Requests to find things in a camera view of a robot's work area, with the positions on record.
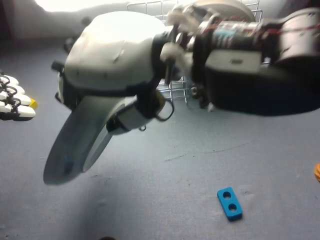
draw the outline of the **wire basket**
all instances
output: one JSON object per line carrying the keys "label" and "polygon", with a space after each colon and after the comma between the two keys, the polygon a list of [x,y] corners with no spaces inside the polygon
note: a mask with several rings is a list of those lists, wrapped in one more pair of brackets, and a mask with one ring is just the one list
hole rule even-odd
{"label": "wire basket", "polygon": [[[263,11],[259,9],[260,0],[239,0],[245,4],[254,14],[256,21],[260,22],[263,16]],[[153,16],[162,22],[167,20],[167,14],[177,4],[183,3],[183,0],[149,0],[129,3],[127,10],[130,12],[137,12]],[[160,81],[158,90],[165,98],[184,99],[188,105],[189,96],[189,82],[185,77],[178,81],[172,81],[169,85],[165,84],[164,79]]]}

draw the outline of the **white robotic hand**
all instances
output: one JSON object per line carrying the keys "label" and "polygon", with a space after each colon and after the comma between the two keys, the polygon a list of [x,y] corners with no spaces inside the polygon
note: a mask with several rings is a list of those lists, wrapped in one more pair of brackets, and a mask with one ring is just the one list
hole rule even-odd
{"label": "white robotic hand", "polygon": [[18,84],[14,77],[0,75],[0,120],[28,121],[36,115],[29,107],[32,100]]}

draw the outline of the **round hole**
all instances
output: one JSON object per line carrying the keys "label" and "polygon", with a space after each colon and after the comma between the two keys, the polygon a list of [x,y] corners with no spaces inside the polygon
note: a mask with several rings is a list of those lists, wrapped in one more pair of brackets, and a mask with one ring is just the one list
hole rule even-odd
{"label": "round hole", "polygon": [[231,212],[235,212],[235,211],[237,210],[237,206],[234,205],[233,203],[231,203],[231,204],[229,205],[229,210],[230,210]]}
{"label": "round hole", "polygon": [[230,198],[231,198],[230,192],[225,191],[225,192],[223,193],[223,197],[224,197],[225,199],[230,199]]}

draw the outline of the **blue domino block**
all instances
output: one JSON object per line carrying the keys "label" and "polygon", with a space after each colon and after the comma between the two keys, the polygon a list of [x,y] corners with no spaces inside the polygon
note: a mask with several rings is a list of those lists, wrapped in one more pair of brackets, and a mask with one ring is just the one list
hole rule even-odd
{"label": "blue domino block", "polygon": [[235,221],[242,218],[242,208],[232,187],[221,189],[216,195],[218,196],[224,213],[229,221]]}

